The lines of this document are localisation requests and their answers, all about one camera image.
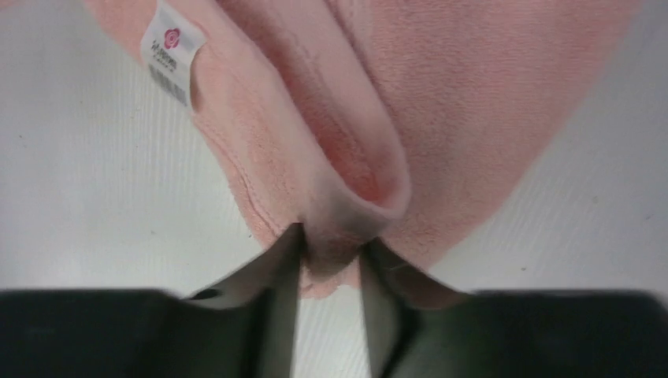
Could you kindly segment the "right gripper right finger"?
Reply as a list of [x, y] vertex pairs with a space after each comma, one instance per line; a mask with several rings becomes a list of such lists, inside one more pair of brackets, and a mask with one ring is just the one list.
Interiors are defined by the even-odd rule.
[[374, 377], [664, 377], [667, 307], [634, 290], [456, 291], [380, 239], [359, 256]]

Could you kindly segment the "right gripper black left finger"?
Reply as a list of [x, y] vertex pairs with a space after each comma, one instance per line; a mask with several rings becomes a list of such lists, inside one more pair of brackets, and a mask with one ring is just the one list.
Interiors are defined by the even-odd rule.
[[1, 293], [4, 377], [289, 377], [300, 224], [188, 298], [157, 289]]

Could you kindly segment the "light pink towel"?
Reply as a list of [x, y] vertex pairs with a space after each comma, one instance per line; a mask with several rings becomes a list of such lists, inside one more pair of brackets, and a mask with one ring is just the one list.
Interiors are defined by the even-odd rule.
[[637, 1], [89, 1], [134, 58], [204, 43], [180, 97], [264, 244], [302, 222], [301, 292], [380, 236], [421, 268], [488, 219], [564, 125]]

